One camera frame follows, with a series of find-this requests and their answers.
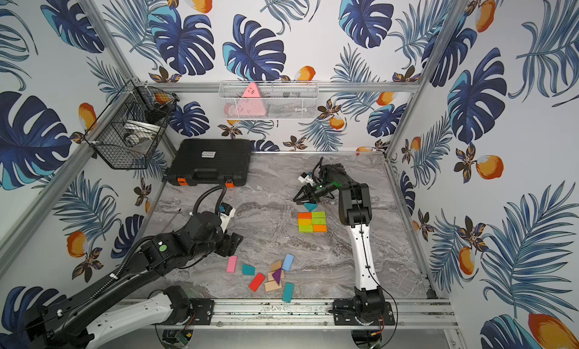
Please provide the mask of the lime green block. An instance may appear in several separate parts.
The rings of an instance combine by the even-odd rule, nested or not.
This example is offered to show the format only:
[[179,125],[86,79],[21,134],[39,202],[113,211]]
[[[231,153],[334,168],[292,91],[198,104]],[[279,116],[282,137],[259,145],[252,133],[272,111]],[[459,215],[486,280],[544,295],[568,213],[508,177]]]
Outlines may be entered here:
[[313,225],[299,225],[299,232],[301,232],[301,233],[313,233],[314,227],[313,227]]
[[312,225],[327,225],[325,218],[313,218]]

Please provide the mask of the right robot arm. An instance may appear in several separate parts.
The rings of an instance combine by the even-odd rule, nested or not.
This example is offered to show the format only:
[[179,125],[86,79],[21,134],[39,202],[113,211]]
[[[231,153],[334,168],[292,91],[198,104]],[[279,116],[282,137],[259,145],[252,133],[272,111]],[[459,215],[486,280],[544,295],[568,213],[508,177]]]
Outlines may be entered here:
[[372,204],[369,186],[351,178],[340,163],[318,161],[299,176],[301,189],[293,198],[298,205],[319,204],[338,198],[339,220],[347,229],[354,258],[354,297],[337,299],[330,312],[336,326],[395,326],[397,305],[377,277],[370,244]]

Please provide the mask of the small teal block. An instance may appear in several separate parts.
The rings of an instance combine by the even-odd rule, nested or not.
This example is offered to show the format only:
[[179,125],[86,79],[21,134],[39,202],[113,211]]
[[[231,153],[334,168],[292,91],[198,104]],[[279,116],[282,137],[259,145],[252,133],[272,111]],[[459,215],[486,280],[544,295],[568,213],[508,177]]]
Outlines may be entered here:
[[254,276],[256,274],[256,268],[251,265],[242,265],[242,275]]

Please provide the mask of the pink block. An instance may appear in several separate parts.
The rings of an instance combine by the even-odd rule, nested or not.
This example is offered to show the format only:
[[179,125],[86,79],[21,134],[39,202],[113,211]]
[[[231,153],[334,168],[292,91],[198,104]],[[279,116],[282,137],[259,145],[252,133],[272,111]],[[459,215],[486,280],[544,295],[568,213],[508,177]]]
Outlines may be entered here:
[[227,263],[226,272],[230,274],[235,273],[237,268],[237,262],[238,257],[236,255],[230,256]]

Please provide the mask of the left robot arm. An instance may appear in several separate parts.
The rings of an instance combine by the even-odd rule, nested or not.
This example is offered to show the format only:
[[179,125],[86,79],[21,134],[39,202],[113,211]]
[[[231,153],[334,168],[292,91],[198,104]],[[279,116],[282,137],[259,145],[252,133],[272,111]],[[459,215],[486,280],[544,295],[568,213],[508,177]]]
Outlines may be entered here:
[[231,257],[243,237],[228,233],[235,209],[223,203],[227,188],[216,186],[195,202],[180,229],[142,237],[108,276],[80,293],[31,308],[24,333],[31,348],[98,348],[145,326],[189,325],[191,299],[179,286],[150,299],[116,308],[130,294],[175,270],[191,268],[211,254]]

